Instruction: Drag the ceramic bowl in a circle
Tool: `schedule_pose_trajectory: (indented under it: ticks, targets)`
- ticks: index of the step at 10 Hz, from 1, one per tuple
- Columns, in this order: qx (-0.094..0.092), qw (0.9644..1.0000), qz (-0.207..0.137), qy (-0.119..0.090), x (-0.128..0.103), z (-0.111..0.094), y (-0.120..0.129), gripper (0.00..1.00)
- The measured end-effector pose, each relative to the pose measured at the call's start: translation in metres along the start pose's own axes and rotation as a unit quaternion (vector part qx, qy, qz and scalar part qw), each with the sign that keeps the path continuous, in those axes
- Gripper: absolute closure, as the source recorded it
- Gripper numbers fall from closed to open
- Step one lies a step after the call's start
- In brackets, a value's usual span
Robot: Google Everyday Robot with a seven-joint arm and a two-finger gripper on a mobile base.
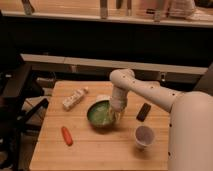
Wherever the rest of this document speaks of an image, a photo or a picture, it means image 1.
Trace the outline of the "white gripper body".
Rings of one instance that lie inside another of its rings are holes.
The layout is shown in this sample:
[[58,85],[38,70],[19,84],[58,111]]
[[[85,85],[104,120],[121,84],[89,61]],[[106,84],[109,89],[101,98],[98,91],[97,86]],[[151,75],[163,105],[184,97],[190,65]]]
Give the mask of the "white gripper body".
[[110,105],[113,110],[121,112],[127,106],[127,94],[126,90],[119,87],[114,87],[110,98]]

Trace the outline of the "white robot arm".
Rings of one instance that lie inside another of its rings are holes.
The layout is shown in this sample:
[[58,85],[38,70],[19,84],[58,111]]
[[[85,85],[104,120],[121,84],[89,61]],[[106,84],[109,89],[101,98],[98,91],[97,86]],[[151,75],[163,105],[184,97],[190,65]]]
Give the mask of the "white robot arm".
[[132,91],[170,114],[168,171],[213,171],[213,96],[137,80],[131,69],[116,69],[109,79],[114,111],[126,108]]

